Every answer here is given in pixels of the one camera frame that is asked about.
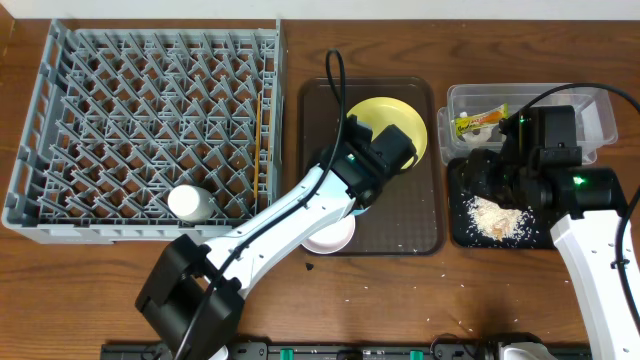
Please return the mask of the white tissue paper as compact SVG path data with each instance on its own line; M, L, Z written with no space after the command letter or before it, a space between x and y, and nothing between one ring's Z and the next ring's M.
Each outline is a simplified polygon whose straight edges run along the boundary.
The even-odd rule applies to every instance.
M468 115L466 112L462 112L459 117L462 117L462 116L470 116L470 115ZM487 128L483 128L479 130L474 130L470 133L466 133L458 137L460 137L467 144L482 145L491 138L492 132L495 126L496 125L489 126Z

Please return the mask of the green snack wrapper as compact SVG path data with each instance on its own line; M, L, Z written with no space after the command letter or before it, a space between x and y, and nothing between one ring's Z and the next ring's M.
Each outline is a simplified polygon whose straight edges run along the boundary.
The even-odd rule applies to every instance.
M508 116L508 104L504 103L493 110L470 116L458 117L454 120L457 136L470 133L474 130L497 125Z

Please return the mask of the yellow round plate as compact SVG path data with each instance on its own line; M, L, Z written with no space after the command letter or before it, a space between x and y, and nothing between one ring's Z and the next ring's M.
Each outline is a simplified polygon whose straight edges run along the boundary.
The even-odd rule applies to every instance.
M355 115L358 122L370 128L373 140L389 125L396 125L407 135L416 150L417 158L407 161L402 167L403 170L416 165L426 151L426 125L419 113L401 100L391 97L369 98L352 107L347 115Z

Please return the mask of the light blue bowl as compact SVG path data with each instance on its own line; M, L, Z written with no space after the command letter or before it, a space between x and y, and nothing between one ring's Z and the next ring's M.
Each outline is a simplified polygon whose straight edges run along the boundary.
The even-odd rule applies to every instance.
M366 213L369 210L369 208L370 207L362 208L362 209L354 209L354 210L352 210L351 213L353 214L353 216L360 216L360 215Z

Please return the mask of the white cup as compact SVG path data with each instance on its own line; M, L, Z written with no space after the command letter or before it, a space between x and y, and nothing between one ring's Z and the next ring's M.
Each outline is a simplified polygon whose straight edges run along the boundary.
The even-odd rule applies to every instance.
M168 207L180 220L204 223L214 213L212 194L200 187L179 185L169 192Z

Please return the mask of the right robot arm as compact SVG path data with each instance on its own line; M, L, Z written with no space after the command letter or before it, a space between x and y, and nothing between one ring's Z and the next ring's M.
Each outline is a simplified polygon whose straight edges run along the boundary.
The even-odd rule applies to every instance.
M462 192L552 219L595 359L639 356L639 264L626 199L610 168L585 167L572 106L522 109L501 120L498 152L476 148L453 175Z

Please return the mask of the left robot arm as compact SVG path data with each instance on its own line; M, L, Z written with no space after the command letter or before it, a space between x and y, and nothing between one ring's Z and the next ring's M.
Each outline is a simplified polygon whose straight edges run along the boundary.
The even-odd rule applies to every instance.
M409 124L343 119L335 144L257 216L201 244L187 235L170 242L136 308L174 358L212 358L235 336L246 298L270 269L312 235L371 206L421 150Z

